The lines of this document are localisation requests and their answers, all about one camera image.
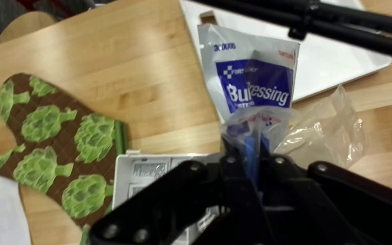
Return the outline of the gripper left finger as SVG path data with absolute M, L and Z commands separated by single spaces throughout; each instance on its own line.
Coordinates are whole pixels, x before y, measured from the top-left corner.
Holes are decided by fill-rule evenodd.
M 226 208 L 190 245 L 274 245 L 263 208 L 260 140 L 226 143 L 226 154 L 187 160 L 98 220 L 89 245 L 172 245 L 207 208 Z

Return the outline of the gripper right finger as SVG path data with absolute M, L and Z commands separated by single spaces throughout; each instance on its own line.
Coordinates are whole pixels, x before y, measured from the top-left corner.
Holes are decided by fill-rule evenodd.
M 267 144 L 259 245 L 392 245 L 392 188 L 325 161 L 300 168 Z

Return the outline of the white blue dressing packet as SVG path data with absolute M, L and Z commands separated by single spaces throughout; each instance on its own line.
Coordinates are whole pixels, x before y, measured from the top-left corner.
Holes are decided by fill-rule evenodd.
M 249 157 L 273 151 L 286 136 L 294 90 L 297 42 L 198 26 L 205 84 L 224 139 Z

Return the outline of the white compartment tray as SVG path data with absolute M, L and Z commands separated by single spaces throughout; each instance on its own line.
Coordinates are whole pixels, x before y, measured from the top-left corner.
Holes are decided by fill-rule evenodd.
M 205 163 L 206 156 L 207 154 L 203 153 L 143 154 L 140 151 L 127 150 L 126 154 L 119 155 L 116 158 L 114 194 L 111 208 L 118 207 L 159 178 L 133 177 L 132 168 L 134 163 L 167 162 L 168 171 L 170 171 L 185 160 L 198 160 Z M 219 214 L 218 207 L 207 208 L 204 216 L 198 222 L 190 225 L 171 245 L 191 245 Z

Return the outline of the silver foil packet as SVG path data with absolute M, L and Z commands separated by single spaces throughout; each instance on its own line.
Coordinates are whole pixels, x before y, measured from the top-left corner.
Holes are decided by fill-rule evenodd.
M 139 162 L 134 163 L 132 168 L 133 177 L 161 177 L 168 171 L 167 162 Z

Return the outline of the clear plastic bag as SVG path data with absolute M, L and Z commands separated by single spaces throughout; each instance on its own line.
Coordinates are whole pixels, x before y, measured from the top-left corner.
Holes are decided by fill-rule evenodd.
M 363 120 L 339 85 L 330 96 L 293 121 L 274 152 L 289 156 L 303 169 L 315 161 L 350 168 L 364 157 L 367 147 Z

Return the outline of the brown green artichoke oven mitt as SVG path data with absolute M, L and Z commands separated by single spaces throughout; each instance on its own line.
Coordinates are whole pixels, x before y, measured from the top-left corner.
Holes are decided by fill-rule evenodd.
M 0 118 L 16 146 L 0 176 L 53 199 L 82 230 L 112 209 L 115 160 L 129 149 L 125 122 L 86 107 L 40 77 L 15 74 L 0 87 Z

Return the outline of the white cutting board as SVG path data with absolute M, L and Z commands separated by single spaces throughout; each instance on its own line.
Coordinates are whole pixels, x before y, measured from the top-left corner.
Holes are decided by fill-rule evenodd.
M 299 43 L 292 102 L 321 93 L 388 67 L 392 59 L 365 49 L 308 34 L 304 41 L 288 37 L 288 29 L 190 0 L 179 0 L 199 61 L 198 26 L 216 25 L 235 31 Z

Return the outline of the wooden chair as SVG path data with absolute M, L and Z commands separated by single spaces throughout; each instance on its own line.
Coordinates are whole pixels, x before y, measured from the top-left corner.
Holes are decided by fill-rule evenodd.
M 2 31 L 0 44 L 39 31 L 57 22 L 55 17 L 46 12 L 33 11 L 25 13 L 10 22 Z

